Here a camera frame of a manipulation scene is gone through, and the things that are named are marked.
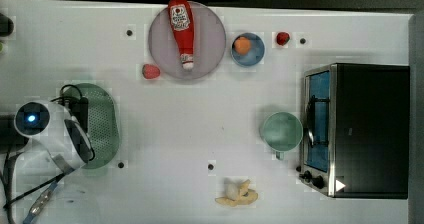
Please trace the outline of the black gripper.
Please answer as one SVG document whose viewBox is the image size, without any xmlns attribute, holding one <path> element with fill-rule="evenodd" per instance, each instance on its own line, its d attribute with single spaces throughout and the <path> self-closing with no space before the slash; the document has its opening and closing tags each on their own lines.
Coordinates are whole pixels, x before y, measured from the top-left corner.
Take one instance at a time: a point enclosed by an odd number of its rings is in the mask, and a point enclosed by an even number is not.
<svg viewBox="0 0 424 224">
<path fill-rule="evenodd" d="M 82 130 L 88 132 L 88 99 L 86 97 L 61 96 L 53 100 L 59 105 L 58 120 L 75 120 Z"/>
</svg>

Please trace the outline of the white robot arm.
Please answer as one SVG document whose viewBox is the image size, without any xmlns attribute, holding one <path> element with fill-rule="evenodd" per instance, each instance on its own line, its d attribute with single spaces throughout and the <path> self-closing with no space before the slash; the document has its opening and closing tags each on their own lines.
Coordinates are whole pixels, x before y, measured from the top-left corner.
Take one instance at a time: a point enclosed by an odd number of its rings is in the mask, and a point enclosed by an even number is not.
<svg viewBox="0 0 424 224">
<path fill-rule="evenodd" d="M 25 103 L 15 114 L 14 127 L 20 135 L 38 142 L 64 173 L 95 157 L 87 132 L 63 105 L 46 100 Z"/>
</svg>

